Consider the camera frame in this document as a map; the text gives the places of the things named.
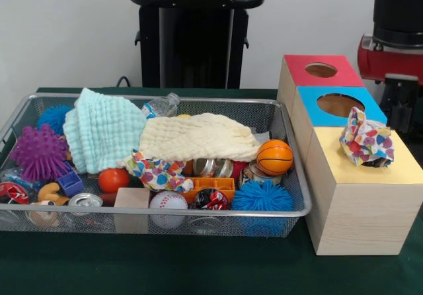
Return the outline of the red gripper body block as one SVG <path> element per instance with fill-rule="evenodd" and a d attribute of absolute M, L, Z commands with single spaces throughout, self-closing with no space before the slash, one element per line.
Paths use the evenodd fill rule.
<path fill-rule="evenodd" d="M 382 50 L 377 50 L 376 47 L 372 36 L 362 36 L 358 46 L 358 68 L 363 79 L 405 79 L 422 84 L 422 49 L 382 46 Z"/>

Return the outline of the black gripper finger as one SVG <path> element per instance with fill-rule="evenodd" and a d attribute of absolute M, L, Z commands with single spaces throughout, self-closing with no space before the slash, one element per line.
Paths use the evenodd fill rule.
<path fill-rule="evenodd" d="M 392 129 L 398 130 L 401 114 L 401 103 L 399 102 L 401 88 L 396 81 L 389 82 L 387 87 L 389 88 L 389 97 L 387 98 L 390 107 L 389 124 Z"/>
<path fill-rule="evenodd" d="M 414 106 L 417 100 L 417 82 L 406 81 L 403 85 L 403 127 L 402 132 L 408 132 Z"/>

